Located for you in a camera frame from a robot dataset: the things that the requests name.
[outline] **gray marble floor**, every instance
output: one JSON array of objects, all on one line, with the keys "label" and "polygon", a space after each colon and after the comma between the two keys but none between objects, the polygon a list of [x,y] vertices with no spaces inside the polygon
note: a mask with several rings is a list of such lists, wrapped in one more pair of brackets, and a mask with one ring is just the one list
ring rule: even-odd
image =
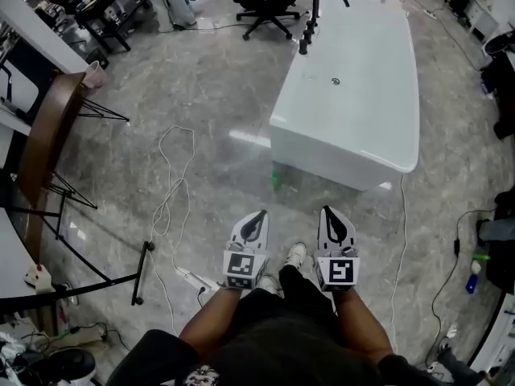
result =
[{"label": "gray marble floor", "polygon": [[[394,304],[399,353],[421,363],[438,328],[431,300],[453,265],[455,222],[466,210],[493,207],[495,195],[511,187],[513,152],[508,140],[494,136],[496,106],[482,94],[478,72],[442,24],[413,0],[379,1],[406,10],[418,67],[420,155],[416,170],[404,180],[408,245]],[[443,4],[419,1],[430,10]],[[193,6],[202,28],[234,23],[240,9],[232,0],[199,0]],[[310,0],[298,0],[299,10],[309,6]],[[435,13],[478,67],[483,61],[479,42],[447,9]],[[294,242],[315,248],[319,209],[330,204],[356,226],[362,258],[358,291],[392,338],[390,295],[404,245],[400,184],[357,192],[279,167],[282,186],[275,191],[272,185],[270,149],[259,139],[267,138],[268,119],[296,42],[286,41],[271,25],[244,42],[243,27],[158,34],[151,23],[130,37],[131,52],[110,57],[109,83],[91,96],[125,114],[130,123],[79,118],[64,147],[59,171],[99,206],[97,211],[67,206],[67,238],[110,276],[135,271],[152,214],[167,190],[167,165],[158,142],[168,127],[182,125],[195,130],[196,156],[186,176],[191,214],[177,248],[177,265],[220,280],[233,224],[266,208],[272,220],[270,271],[276,272]],[[304,21],[286,23],[300,36]],[[231,136],[235,131],[246,135]],[[171,159],[171,177],[178,178],[192,155],[191,134],[170,132],[163,151]],[[154,257],[180,330],[198,310],[196,289],[171,264],[171,248],[187,211],[183,186],[170,207],[170,231],[154,240]],[[479,342],[499,295],[483,277],[474,295],[464,290],[476,251],[476,219],[470,215],[461,224],[459,264],[435,305],[444,330],[458,322],[456,350],[463,359]],[[44,246],[43,261],[57,278],[74,285],[98,281],[50,235]],[[313,277],[311,260],[303,272]],[[124,284],[81,296],[71,318],[82,324],[105,321],[129,345],[148,329],[171,331],[167,302],[149,261],[141,289],[145,303],[131,307],[131,292],[132,285]],[[101,378],[124,353],[113,339],[113,348],[98,356]]]}]

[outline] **black desk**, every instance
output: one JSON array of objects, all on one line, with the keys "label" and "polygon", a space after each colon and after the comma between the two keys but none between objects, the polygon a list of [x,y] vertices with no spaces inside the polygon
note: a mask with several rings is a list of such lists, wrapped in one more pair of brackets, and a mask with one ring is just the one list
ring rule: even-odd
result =
[{"label": "black desk", "polygon": [[[120,26],[114,26],[108,19],[104,17],[104,11],[111,4],[113,4],[115,0],[93,0],[91,1],[82,11],[78,12],[75,15],[75,20],[81,26],[89,31],[89,33],[95,38],[95,40],[108,52],[111,53],[113,50],[105,41],[106,37],[114,37],[116,40],[120,42],[120,44],[127,50],[130,51],[130,46],[126,43],[126,41],[120,36],[118,30]],[[127,17],[123,20],[122,24],[140,7],[144,6],[145,8],[150,8],[149,0],[141,0],[141,2],[136,6],[136,8],[127,15]],[[95,32],[95,30],[89,25],[89,21],[99,19],[104,24],[104,34],[99,35]]]}]

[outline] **white column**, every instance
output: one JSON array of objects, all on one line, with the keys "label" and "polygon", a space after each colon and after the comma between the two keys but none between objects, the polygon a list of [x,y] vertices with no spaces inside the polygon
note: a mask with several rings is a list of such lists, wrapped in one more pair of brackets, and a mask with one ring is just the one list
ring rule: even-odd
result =
[{"label": "white column", "polygon": [[88,67],[23,0],[0,0],[0,18],[63,72],[83,72]]}]

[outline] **green object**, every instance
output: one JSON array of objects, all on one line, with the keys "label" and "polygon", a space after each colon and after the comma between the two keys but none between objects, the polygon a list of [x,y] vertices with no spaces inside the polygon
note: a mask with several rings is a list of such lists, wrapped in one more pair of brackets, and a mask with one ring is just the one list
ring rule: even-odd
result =
[{"label": "green object", "polygon": [[472,256],[472,259],[477,261],[489,261],[490,258],[491,257],[488,254],[475,254],[474,256]]},{"label": "green object", "polygon": [[274,191],[279,190],[281,187],[281,179],[279,178],[279,173],[276,169],[272,170],[272,187],[274,188]]}]

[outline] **white device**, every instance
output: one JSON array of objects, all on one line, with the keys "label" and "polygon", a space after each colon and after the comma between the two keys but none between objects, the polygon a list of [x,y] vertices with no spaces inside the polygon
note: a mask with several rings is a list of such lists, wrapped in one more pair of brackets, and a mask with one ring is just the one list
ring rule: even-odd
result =
[{"label": "white device", "polygon": [[342,213],[324,206],[320,212],[315,272],[323,292],[346,291],[357,283],[360,258],[356,229]]},{"label": "white device", "polygon": [[48,293],[52,291],[52,276],[43,265],[31,266],[23,280],[35,287],[36,294]]},{"label": "white device", "polygon": [[224,251],[224,276],[227,287],[254,289],[268,263],[266,246],[270,217],[266,210],[256,211],[237,222]]}]

